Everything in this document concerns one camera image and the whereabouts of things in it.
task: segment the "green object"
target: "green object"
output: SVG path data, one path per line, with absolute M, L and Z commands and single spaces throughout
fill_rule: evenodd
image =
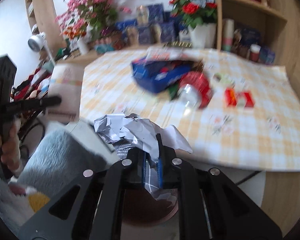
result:
M 177 97 L 178 89 L 179 89 L 179 82 L 176 82 L 173 85 L 168 87 L 170 100 L 173 100 Z

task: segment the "flower pot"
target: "flower pot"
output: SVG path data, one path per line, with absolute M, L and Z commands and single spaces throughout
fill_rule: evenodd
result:
M 188 30 L 194 49 L 210 49 L 213 47 L 217 31 L 216 23 L 197 25 L 195 29 L 189 26 Z
M 89 47 L 83 38 L 78 39 L 77 46 L 81 55 L 87 54 L 89 52 Z

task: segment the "flower arrangement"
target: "flower arrangement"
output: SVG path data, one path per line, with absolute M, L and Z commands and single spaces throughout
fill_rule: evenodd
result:
M 56 21 L 61 22 L 63 34 L 70 39 L 85 36 L 88 25 L 92 28 L 92 39 L 98 38 L 102 30 L 114 24 L 118 17 L 113 0 L 69 0 L 67 5 L 67 11 Z M 126 7 L 119 10 L 131 13 Z
M 217 22 L 217 4 L 208 0 L 171 0 L 172 14 L 181 15 L 186 26 L 195 29 L 197 25 Z

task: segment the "tablecloth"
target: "tablecloth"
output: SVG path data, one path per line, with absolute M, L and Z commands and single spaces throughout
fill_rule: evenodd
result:
M 165 93 L 151 95 L 138 87 L 130 63 L 146 50 L 106 53 L 85 69 L 80 116 L 90 121 L 125 111 L 149 118 L 162 128 L 175 125 L 193 154 L 181 157 L 244 169 L 300 171 L 300 102 L 285 67 L 256 64 L 216 50 L 191 50 L 204 72 L 228 74 L 251 91 L 254 108 L 227 107 L 224 92 L 214 90 L 208 107 L 185 113 Z

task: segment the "jar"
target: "jar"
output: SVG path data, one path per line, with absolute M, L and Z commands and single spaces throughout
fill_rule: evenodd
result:
M 252 44 L 250 47 L 249 59 L 254 62 L 258 62 L 261 47 L 257 44 Z

